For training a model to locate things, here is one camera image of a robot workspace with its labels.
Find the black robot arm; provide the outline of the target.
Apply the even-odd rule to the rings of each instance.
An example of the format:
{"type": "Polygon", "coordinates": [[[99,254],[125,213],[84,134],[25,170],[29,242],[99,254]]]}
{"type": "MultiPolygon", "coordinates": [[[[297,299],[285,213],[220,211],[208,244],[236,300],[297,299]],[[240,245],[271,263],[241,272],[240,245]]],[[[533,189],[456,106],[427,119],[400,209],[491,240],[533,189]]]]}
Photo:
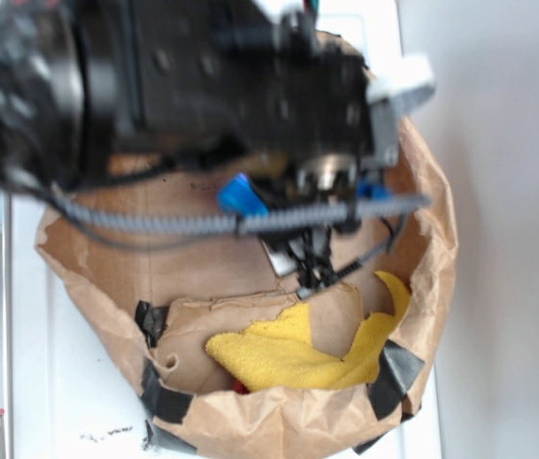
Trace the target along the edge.
{"type": "Polygon", "coordinates": [[[1,4],[0,188],[139,181],[112,167],[137,153],[280,185],[393,167],[399,122],[435,91],[428,61],[371,74],[316,18],[254,1],[1,4]]]}

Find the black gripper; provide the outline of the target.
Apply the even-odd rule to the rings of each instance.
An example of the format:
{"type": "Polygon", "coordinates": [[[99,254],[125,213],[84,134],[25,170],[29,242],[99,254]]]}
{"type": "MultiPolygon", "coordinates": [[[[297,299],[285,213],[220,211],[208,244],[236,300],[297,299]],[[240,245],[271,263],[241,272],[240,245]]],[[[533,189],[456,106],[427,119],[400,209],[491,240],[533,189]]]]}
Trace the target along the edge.
{"type": "Polygon", "coordinates": [[[435,93],[424,56],[373,72],[316,19],[307,7],[274,22],[239,1],[221,27],[247,151],[235,165],[269,201],[350,201],[382,185],[399,160],[401,121],[435,93]]]}

